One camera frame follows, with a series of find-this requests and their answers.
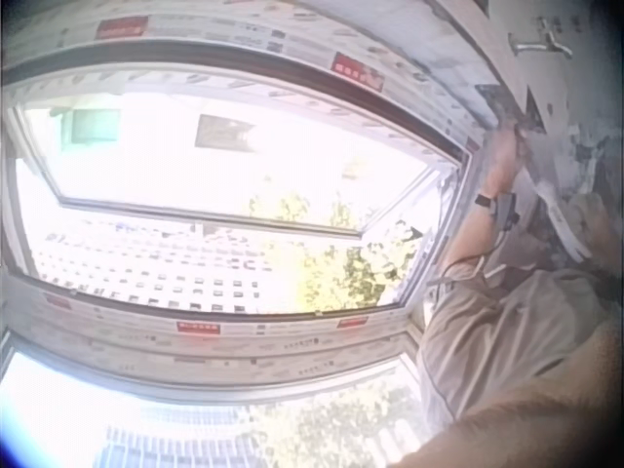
person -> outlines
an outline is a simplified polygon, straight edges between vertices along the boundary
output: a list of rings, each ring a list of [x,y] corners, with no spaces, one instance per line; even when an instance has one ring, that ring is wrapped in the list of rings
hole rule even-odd
[[[521,141],[513,126],[494,133],[481,195],[512,190]],[[621,245],[607,239],[605,213],[590,218],[598,244]],[[617,427],[621,308],[577,270],[534,271],[507,294],[490,288],[474,272],[494,231],[475,205],[445,254],[449,281],[417,358],[433,437],[394,468],[585,466]]]

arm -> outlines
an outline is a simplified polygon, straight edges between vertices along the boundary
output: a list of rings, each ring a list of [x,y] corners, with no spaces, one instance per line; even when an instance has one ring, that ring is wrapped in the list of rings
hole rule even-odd
[[[496,198],[499,193],[511,191],[520,170],[516,134],[513,126],[507,127],[494,133],[489,145],[492,165],[479,193],[490,199]],[[448,247],[442,262],[443,270],[462,258],[489,251],[494,242],[494,219],[487,208],[474,206]],[[477,262],[476,258],[466,261],[472,264]]]

